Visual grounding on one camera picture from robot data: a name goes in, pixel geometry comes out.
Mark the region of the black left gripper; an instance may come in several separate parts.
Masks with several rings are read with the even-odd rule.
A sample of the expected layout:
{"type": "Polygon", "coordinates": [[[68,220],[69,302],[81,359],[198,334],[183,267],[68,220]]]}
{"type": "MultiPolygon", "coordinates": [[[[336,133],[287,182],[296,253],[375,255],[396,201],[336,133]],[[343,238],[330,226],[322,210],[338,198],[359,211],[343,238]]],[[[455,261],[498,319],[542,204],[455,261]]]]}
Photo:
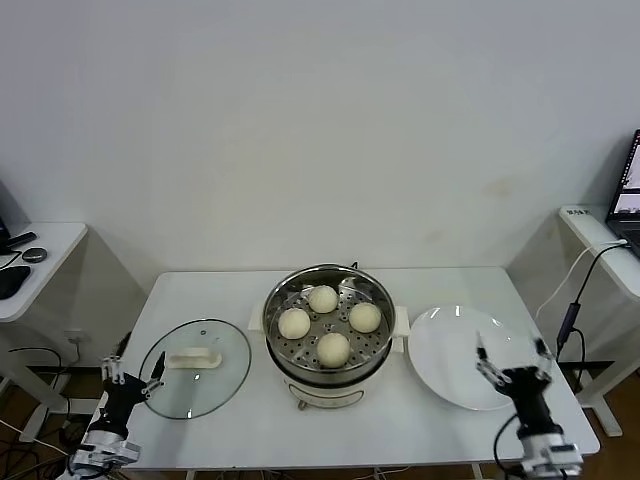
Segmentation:
{"type": "Polygon", "coordinates": [[[124,372],[121,357],[124,354],[131,333],[128,332],[116,345],[112,353],[102,360],[102,380],[107,401],[99,417],[99,429],[120,436],[128,436],[127,423],[134,407],[143,403],[146,395],[151,395],[163,385],[166,352],[156,361],[147,383],[124,372]]]}

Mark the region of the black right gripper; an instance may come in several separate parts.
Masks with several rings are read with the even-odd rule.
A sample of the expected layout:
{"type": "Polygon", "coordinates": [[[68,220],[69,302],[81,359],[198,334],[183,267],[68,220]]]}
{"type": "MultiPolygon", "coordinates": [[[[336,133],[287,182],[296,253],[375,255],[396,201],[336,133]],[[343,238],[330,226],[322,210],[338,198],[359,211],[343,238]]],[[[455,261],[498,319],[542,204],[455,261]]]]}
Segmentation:
{"type": "Polygon", "coordinates": [[[558,425],[552,420],[544,392],[551,384],[554,356],[545,341],[532,339],[536,363],[533,367],[499,370],[490,360],[482,336],[476,332],[476,369],[497,391],[509,397],[515,407],[520,426],[518,436],[557,434],[558,425]]]}

